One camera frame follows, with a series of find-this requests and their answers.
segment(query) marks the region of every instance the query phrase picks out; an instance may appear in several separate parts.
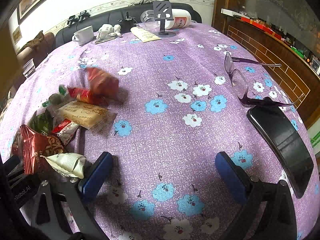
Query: black phone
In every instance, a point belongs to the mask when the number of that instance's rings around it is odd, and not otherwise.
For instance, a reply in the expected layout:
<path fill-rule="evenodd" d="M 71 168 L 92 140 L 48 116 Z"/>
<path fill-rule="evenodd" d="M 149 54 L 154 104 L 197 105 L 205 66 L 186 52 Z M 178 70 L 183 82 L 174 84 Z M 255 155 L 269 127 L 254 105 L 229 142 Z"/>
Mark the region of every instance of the black phone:
<path fill-rule="evenodd" d="M 247 117 L 276 154 L 297 198 L 302 198 L 314 164 L 299 133 L 277 106 L 255 106 Z"/>

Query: white bottle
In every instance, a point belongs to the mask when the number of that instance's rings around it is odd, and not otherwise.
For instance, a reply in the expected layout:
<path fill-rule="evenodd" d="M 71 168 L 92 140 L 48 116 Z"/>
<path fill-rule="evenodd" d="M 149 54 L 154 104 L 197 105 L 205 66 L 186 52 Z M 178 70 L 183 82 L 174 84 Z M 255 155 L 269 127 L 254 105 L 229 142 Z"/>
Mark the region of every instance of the white bottle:
<path fill-rule="evenodd" d="M 191 23 L 191 15 L 187 10 L 172 9 L 172 18 L 173 21 L 165 21 L 166 30 L 187 27 Z"/>

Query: floral tablecloth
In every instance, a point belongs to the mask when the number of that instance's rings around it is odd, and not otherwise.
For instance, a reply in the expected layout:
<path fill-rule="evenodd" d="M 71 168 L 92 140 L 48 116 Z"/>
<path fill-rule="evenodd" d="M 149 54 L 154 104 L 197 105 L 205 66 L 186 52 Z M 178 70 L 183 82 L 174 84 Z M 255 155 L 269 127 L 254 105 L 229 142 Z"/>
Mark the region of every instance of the floral tablecloth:
<path fill-rule="evenodd" d="M 127 100 L 109 106 L 117 113 L 112 130 L 93 135 L 82 128 L 68 146 L 91 162 L 103 151 L 114 156 L 112 176 L 89 204 L 110 239 L 218 239 L 240 209 L 215 169 L 220 151 L 262 181 L 288 181 L 247 119 L 248 108 L 241 105 L 224 69 L 226 51 L 234 57 L 253 56 L 208 25 L 174 31 L 175 37 L 146 43 L 126 33 L 98 45 L 70 42 L 57 48 L 21 85 L 1 123 L 5 161 L 18 127 L 57 92 L 59 84 L 88 88 L 88 66 L 119 78 L 121 96 Z M 235 64 L 247 79 L 249 97 L 289 101 L 260 65 Z M 299 114 L 294 107 L 282 110 L 316 167 Z M 304 196 L 298 200 L 292 191 L 292 198 L 298 239 L 303 239 L 319 214 L 316 168 Z"/>

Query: coffee cup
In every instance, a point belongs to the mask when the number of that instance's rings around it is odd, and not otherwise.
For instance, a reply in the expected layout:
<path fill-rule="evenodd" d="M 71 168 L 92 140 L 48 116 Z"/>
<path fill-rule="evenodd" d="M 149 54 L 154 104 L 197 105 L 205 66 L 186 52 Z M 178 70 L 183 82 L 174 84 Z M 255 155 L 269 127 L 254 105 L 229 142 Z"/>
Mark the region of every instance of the coffee cup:
<path fill-rule="evenodd" d="M 79 45 L 84 45 L 94 38 L 93 27 L 88 26 L 74 33 L 72 40 L 78 42 Z"/>

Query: clear plastic cup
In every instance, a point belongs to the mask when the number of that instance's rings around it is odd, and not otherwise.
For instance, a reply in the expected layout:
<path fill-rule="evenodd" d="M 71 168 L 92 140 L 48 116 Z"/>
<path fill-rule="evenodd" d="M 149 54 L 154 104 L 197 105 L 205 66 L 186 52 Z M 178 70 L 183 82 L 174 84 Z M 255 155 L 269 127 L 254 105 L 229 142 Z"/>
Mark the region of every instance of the clear plastic cup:
<path fill-rule="evenodd" d="M 160 26 L 160 22 L 155 21 L 155 13 L 153 10 L 143 12 L 140 19 L 147 29 L 154 30 Z"/>
<path fill-rule="evenodd" d="M 33 58 L 29 60 L 23 67 L 23 75 L 29 78 L 34 72 L 36 72 L 35 64 L 33 63 Z"/>

